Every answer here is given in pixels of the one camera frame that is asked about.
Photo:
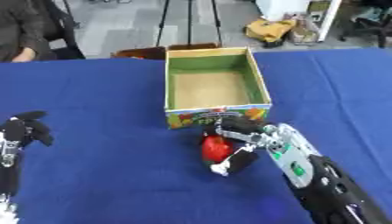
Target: blue fabric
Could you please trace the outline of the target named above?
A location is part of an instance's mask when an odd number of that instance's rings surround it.
[[[392,217],[392,55],[378,49],[255,55],[274,107]],[[230,178],[201,162],[199,129],[168,130],[164,63],[1,64],[0,120],[43,109],[53,147],[26,149],[23,224],[312,223],[268,156]]]

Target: gray floor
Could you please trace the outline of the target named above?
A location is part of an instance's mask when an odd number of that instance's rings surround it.
[[[101,0],[68,0],[75,20],[80,22],[76,30],[80,49],[88,58],[107,58],[111,53],[122,49],[154,46],[158,36],[158,24],[165,0],[133,0],[132,3],[104,3]],[[257,40],[247,38],[242,27],[260,17],[256,6],[245,0],[216,0],[220,20],[223,45],[249,46],[253,51],[282,51],[356,48],[374,46],[371,39],[350,38],[340,42],[339,23],[330,31],[325,42],[314,46],[293,45],[286,42],[284,46],[263,49]],[[61,0],[56,0],[63,7]],[[196,0],[193,7],[193,43],[216,42],[214,14],[211,0]],[[166,27],[161,46],[185,44],[187,37],[187,0],[171,0]]]

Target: robotic arm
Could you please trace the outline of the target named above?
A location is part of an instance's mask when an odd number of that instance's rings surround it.
[[[304,209],[317,224],[391,223],[373,200],[330,158],[322,156],[290,125],[259,125],[244,117],[222,118],[205,128],[205,136],[221,136],[245,142],[245,146],[212,172],[228,176],[257,159],[265,149]]]
[[[50,146],[49,129],[36,121],[46,113],[34,111],[15,115],[0,125],[0,223],[16,224],[17,205],[11,198],[18,191],[20,162],[24,147],[34,140]]]

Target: tripod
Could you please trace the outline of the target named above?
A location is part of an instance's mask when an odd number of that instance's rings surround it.
[[[211,0],[211,2],[213,4],[213,17],[215,20],[215,27],[216,27],[216,31],[218,34],[219,46],[222,46],[221,21],[219,20],[218,8],[216,6],[216,0]],[[165,21],[166,21],[166,16],[167,16],[167,11],[169,9],[169,5],[170,5],[170,0],[166,0],[164,2],[164,11],[162,14],[162,19],[161,19],[161,22],[159,23],[159,34],[157,36],[156,46],[160,45],[162,33],[165,28]],[[187,38],[187,48],[188,49],[191,49],[191,45],[192,45],[192,17],[193,17],[192,9],[193,9],[193,0],[188,0],[188,38]]]

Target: open box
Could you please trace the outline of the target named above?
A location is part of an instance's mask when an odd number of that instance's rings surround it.
[[[168,51],[165,113],[171,129],[223,116],[262,120],[270,95],[248,48]]]

